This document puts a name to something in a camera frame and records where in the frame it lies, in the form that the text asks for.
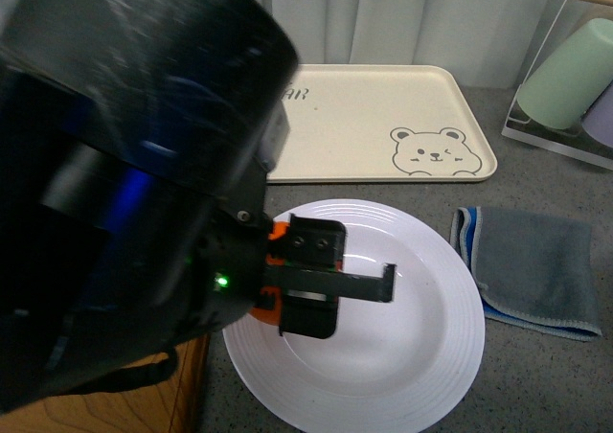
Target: serving tray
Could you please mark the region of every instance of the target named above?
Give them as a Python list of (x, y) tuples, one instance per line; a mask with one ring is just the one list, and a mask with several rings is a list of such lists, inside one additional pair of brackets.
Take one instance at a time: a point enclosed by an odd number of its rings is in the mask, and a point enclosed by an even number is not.
[(270, 183), (480, 181), (497, 167), (456, 81), (434, 66), (301, 66)]

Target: purple cup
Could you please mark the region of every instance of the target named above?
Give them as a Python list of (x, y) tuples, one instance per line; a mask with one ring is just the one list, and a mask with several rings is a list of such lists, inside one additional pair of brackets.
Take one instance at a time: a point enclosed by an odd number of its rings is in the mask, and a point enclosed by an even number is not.
[(613, 83), (588, 109), (581, 124), (592, 138), (613, 148)]

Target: bear face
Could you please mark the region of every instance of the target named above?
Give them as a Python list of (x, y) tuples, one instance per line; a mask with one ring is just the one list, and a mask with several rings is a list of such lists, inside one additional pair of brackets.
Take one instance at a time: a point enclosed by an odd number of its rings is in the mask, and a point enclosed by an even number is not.
[(481, 158), (466, 145), (465, 134), (456, 128), (422, 133), (396, 128), (390, 135), (397, 142), (392, 161), (396, 168), (408, 174), (474, 175), (483, 165)]

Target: orange gripper part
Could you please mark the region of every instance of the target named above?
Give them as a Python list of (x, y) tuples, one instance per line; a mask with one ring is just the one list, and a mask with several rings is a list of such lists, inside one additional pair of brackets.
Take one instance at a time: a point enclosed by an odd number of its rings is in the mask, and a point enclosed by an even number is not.
[[(273, 240), (282, 237), (287, 232), (287, 227), (289, 227), (288, 222), (275, 222), (273, 225), (272, 234), (268, 236), (268, 239)], [(285, 259), (277, 259), (268, 255), (266, 256), (266, 262), (271, 265), (283, 265), (285, 263)], [(262, 321), (263, 323), (279, 326), (279, 323), (281, 323), (281, 309), (283, 307), (281, 301), (281, 288), (278, 286), (264, 286), (261, 289), (261, 294), (274, 295), (275, 307), (272, 310), (264, 310), (263, 308), (253, 307), (249, 313), (251, 316)]]

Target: white plate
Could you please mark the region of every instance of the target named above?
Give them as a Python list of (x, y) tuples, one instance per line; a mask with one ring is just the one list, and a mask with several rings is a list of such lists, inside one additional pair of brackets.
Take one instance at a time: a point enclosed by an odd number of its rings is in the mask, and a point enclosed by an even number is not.
[(418, 432), (472, 384), (485, 320), (470, 273), (427, 225), (388, 206), (326, 200), (277, 220), (335, 219), (348, 230), (345, 271), (380, 275), (397, 264), (394, 302), (341, 299), (336, 334), (318, 340), (246, 316), (223, 332), (237, 371), (261, 403), (315, 432)]

